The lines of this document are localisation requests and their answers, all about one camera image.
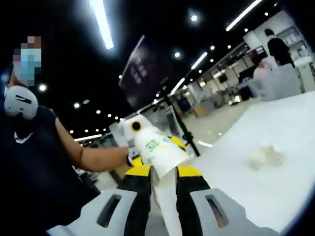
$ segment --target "black pole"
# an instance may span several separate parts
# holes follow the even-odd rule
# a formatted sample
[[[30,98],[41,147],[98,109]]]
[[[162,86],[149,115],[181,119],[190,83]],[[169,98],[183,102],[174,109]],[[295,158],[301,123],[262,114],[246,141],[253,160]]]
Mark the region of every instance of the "black pole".
[[[191,145],[191,147],[192,147],[193,151],[195,152],[196,156],[200,156],[200,152],[198,151],[195,143],[193,142],[193,136],[191,135],[191,132],[189,132],[187,130],[186,125],[182,121],[181,117],[179,116],[179,114],[177,113],[176,109],[174,108],[171,100],[169,99],[169,97],[167,96],[166,92],[163,89],[161,90],[161,94],[163,95],[164,101],[166,102],[166,104],[168,106],[172,106],[173,107],[176,120],[177,120],[179,126],[181,127],[181,129],[183,130],[183,133],[184,133],[184,136],[185,136],[185,140]]]

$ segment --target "black ceiling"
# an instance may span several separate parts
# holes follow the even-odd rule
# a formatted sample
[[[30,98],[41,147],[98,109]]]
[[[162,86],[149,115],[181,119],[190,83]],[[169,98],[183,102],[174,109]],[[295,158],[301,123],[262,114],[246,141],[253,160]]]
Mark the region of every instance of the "black ceiling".
[[[48,89],[39,93],[42,105],[53,108],[73,136],[96,134],[114,122],[114,116],[132,112],[118,87],[132,49],[142,35],[162,47],[179,75],[185,76],[191,65],[207,51],[198,69],[206,70],[232,47],[242,42],[244,28],[252,30],[279,11],[274,0],[265,0],[231,31],[225,28],[253,0],[104,0],[107,20],[115,47],[106,50],[88,0],[14,0],[1,16],[1,73],[10,65],[13,49],[26,36],[42,36],[42,74],[36,83]],[[191,14],[199,19],[189,20]],[[174,59],[176,51],[181,59]],[[189,78],[197,79],[192,72]],[[73,103],[81,103],[79,109]]]

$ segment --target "face mask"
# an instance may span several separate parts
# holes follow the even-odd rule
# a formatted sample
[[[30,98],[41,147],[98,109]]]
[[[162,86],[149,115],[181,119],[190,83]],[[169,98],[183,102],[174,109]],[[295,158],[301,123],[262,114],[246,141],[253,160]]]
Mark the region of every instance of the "face mask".
[[[14,61],[14,74],[16,78],[26,86],[33,86],[35,80],[35,68],[41,68],[41,49],[22,48],[20,61]]]

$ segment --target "person in black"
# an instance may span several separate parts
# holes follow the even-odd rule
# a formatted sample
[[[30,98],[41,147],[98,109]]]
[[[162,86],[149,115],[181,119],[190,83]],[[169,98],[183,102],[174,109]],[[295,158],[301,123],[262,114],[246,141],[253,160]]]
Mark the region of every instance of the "person in black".
[[[294,62],[291,58],[289,47],[280,39],[275,37],[275,33],[271,29],[265,29],[265,34],[269,38],[268,49],[271,56],[273,56],[278,65],[292,64],[295,68]]]
[[[40,48],[35,38],[28,47]],[[13,69],[11,86],[26,87]],[[32,120],[9,117],[0,97],[1,229],[7,235],[46,235],[76,220],[99,192],[85,185],[72,166],[104,172],[128,162],[128,147],[83,148],[54,112],[39,106]]]

